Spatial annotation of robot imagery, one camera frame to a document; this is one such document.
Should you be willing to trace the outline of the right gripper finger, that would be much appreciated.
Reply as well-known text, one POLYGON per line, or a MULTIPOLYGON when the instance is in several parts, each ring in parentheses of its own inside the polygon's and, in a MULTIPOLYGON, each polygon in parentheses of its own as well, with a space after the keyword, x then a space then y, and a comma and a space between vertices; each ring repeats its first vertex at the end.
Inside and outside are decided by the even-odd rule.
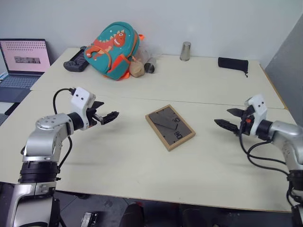
POLYGON ((244 110, 241 110, 239 108, 231 108, 231 109, 227 109, 227 112, 229 112, 230 114, 239 117, 239 118, 244 118, 246 116, 246 112, 244 110))
POLYGON ((229 121, 224 119, 214 119, 214 122, 221 128, 231 131, 236 136, 239 135, 239 128, 236 124, 230 123, 229 121))

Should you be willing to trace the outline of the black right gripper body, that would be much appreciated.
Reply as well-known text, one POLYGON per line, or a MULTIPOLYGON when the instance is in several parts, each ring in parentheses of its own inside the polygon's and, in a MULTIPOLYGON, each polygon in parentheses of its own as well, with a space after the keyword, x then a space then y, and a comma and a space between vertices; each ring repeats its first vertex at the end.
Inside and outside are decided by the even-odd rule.
POLYGON ((250 131, 252 125, 254 123, 255 117, 254 114, 255 110, 252 105, 249 105, 246 110, 241 110, 239 113, 239 117, 241 118, 240 127, 238 135, 245 134, 250 135, 250 131))

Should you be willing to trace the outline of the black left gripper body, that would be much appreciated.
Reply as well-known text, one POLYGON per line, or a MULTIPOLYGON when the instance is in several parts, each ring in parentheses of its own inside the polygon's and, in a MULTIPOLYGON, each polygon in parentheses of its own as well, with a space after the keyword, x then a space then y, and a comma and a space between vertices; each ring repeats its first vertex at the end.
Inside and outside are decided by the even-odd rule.
POLYGON ((99 122, 102 124, 103 118, 97 114, 97 110, 94 108, 88 108, 86 110, 86 117, 88 119, 89 125, 88 128, 91 128, 99 122))

